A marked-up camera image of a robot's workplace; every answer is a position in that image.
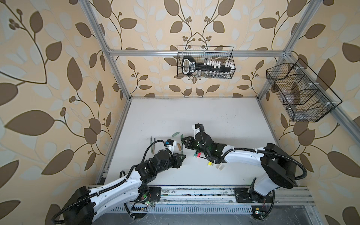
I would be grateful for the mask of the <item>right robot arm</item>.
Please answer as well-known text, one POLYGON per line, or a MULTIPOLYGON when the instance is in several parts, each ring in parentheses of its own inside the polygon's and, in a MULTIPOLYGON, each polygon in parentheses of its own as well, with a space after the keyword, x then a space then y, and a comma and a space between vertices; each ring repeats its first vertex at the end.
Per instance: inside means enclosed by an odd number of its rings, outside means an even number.
POLYGON ((195 124, 192 129, 193 136, 182 137, 182 145, 187 149, 194 150, 197 155, 210 163, 215 165, 242 163, 261 167, 264 170, 262 176, 253 179, 248 189, 237 188, 235 190, 235 196, 239 202, 265 205, 268 199, 271 200, 269 209, 265 211, 253 209, 251 216, 255 220, 265 220, 270 215, 275 204, 276 189, 292 189, 295 181, 306 178, 308 174, 302 163, 273 143, 268 143, 263 148, 234 147, 214 142, 205 133, 203 124, 195 124))

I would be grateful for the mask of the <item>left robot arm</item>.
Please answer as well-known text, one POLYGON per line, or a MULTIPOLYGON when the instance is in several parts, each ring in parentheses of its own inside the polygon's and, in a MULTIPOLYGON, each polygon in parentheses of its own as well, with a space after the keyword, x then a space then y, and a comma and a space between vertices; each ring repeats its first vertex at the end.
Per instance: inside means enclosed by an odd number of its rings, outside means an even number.
POLYGON ((181 167, 186 156, 174 152, 174 140, 160 140, 164 149, 149 159, 133 165, 119 179, 103 186, 88 189, 78 188, 66 205, 51 218, 53 225, 91 225, 99 217, 117 206, 143 201, 148 197, 148 183, 168 169, 181 167))

